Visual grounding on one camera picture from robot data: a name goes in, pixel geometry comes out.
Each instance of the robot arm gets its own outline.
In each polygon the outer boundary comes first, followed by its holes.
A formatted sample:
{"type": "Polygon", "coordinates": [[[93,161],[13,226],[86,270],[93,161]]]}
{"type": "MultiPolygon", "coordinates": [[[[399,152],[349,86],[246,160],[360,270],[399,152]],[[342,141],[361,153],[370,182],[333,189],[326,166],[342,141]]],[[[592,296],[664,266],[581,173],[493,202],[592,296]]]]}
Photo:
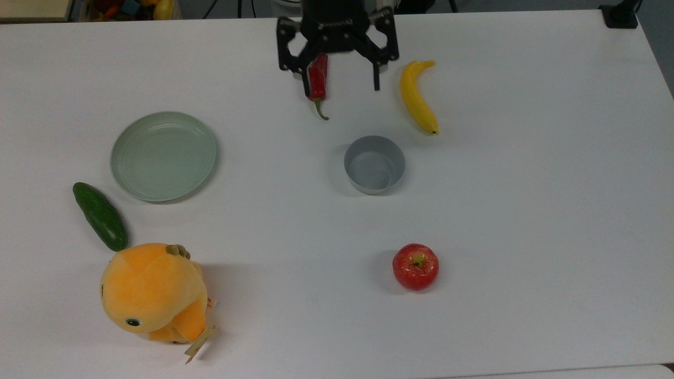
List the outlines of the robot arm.
{"type": "Polygon", "coordinates": [[[278,19],[276,41],[278,65],[302,76],[304,91],[309,96],[309,65],[321,53],[355,50],[372,63],[375,90],[379,90],[379,68],[398,59],[398,40],[393,9],[383,7],[368,14],[363,0],[301,0],[301,22],[286,17],[278,19]],[[386,36],[386,46],[379,47],[367,36],[374,26],[386,36]],[[288,43],[300,32],[306,39],[299,56],[290,53],[288,43]]]}

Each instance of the green plate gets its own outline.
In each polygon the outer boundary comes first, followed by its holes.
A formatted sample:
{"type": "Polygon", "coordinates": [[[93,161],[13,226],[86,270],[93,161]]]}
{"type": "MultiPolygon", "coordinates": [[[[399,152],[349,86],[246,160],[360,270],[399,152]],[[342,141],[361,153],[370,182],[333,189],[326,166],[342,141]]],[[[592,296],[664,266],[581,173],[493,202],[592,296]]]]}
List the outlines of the green plate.
{"type": "Polygon", "coordinates": [[[115,181],[149,202],[175,200],[196,190],[215,164],[213,133],[196,118],[160,112],[132,123],[111,155],[115,181]]]}

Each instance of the colorful toy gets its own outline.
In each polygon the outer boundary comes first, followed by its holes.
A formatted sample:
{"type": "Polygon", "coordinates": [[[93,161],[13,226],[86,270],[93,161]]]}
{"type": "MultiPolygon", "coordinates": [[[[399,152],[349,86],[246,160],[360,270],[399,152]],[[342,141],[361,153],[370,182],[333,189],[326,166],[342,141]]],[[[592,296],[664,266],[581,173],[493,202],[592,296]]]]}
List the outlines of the colorful toy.
{"type": "Polygon", "coordinates": [[[202,271],[181,245],[146,243],[116,253],[100,296],[115,324],[151,341],[193,343],[206,330],[202,271]]]}

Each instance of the gray bowl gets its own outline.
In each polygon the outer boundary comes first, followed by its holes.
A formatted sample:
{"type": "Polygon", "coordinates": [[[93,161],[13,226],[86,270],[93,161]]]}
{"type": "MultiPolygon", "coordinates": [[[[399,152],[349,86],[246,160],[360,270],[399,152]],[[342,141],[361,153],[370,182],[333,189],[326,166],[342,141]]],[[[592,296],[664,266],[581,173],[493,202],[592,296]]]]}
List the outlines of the gray bowl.
{"type": "Polygon", "coordinates": [[[348,147],[344,169],[360,192],[378,195],[398,183],[405,172],[405,156],[388,138],[366,136],[348,147]]]}

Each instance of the plush toy tag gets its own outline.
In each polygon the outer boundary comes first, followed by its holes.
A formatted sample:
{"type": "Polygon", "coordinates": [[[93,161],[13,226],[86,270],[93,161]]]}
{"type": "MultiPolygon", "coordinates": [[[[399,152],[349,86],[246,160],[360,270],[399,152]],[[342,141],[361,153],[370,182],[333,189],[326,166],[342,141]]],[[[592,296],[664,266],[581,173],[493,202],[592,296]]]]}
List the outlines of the plush toy tag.
{"type": "Polygon", "coordinates": [[[194,356],[197,355],[199,349],[201,349],[202,346],[204,346],[206,339],[208,339],[208,337],[210,337],[211,334],[213,334],[214,332],[215,332],[215,325],[206,328],[203,331],[202,335],[200,335],[199,338],[197,338],[197,340],[194,341],[194,343],[187,350],[185,350],[185,354],[189,355],[189,359],[185,362],[185,364],[188,364],[189,362],[192,361],[194,356]]]}
{"type": "Polygon", "coordinates": [[[218,300],[212,299],[212,298],[209,297],[208,302],[206,303],[206,310],[207,311],[208,310],[214,310],[215,307],[217,307],[217,306],[218,306],[218,300]]]}

